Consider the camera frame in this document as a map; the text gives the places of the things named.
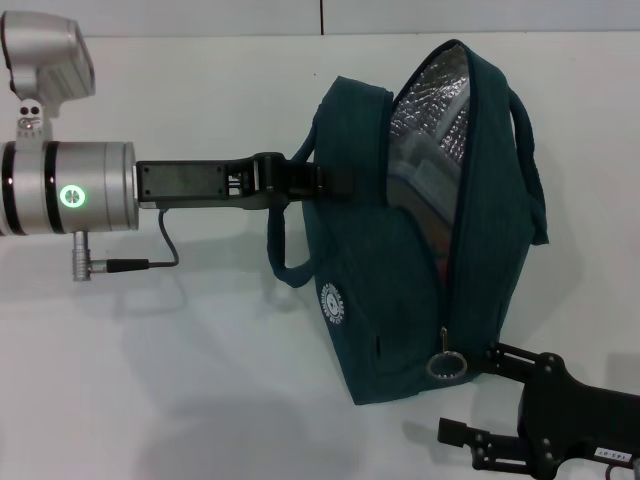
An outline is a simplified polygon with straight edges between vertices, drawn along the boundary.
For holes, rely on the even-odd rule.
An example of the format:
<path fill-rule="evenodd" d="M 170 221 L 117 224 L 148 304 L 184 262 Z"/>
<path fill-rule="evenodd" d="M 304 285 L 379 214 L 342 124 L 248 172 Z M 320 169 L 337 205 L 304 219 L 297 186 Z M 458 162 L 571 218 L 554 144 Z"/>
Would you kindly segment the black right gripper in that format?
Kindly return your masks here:
<path fill-rule="evenodd" d="M 503 343 L 485 350 L 477 371 L 521 382 L 523 391 L 518 436 L 439 420 L 437 440 L 468 446 L 475 470 L 556 473 L 572 459 L 632 470 L 640 460 L 640 395 L 584 384 L 559 356 Z"/>

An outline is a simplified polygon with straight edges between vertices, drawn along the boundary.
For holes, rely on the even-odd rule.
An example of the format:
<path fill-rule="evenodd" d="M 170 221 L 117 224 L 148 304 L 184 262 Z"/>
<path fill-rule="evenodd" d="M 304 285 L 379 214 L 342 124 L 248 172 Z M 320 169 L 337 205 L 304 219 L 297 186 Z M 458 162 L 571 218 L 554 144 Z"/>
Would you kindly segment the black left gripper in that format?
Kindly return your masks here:
<path fill-rule="evenodd" d="M 145 209 L 266 210 L 288 205 L 288 197 L 345 198 L 354 193 L 350 169 L 287 162 L 283 183 L 283 163 L 284 157 L 275 153 L 234 160 L 138 161 L 137 201 Z"/>

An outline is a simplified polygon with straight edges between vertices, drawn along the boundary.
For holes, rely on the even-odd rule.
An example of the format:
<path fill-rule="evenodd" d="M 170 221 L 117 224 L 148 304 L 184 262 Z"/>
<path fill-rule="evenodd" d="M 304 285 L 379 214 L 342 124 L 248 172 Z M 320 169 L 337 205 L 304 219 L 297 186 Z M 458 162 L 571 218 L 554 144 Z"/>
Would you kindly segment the clear blue-rimmed food container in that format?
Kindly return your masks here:
<path fill-rule="evenodd" d="M 410 133 L 390 141 L 386 196 L 427 228 L 451 231 L 455 222 L 461 167 L 428 134 Z"/>

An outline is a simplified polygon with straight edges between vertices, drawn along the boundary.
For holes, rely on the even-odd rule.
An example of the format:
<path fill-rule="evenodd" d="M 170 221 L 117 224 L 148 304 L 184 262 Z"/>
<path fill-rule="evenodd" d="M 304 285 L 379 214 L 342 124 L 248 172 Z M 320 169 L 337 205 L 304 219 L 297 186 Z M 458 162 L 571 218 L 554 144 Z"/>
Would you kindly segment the dark teal insulated lunch bag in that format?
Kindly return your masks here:
<path fill-rule="evenodd" d="M 461 167 L 451 231 L 387 201 L 390 141 L 410 133 L 430 135 Z M 274 275 L 315 285 L 353 402 L 468 381 L 470 357 L 499 338 L 530 247 L 548 240 L 531 121 L 503 72 L 451 39 L 398 93 L 339 77 L 292 160 L 354 172 L 351 196 L 303 202 L 301 265 L 285 263 L 282 208 L 267 227 Z"/>

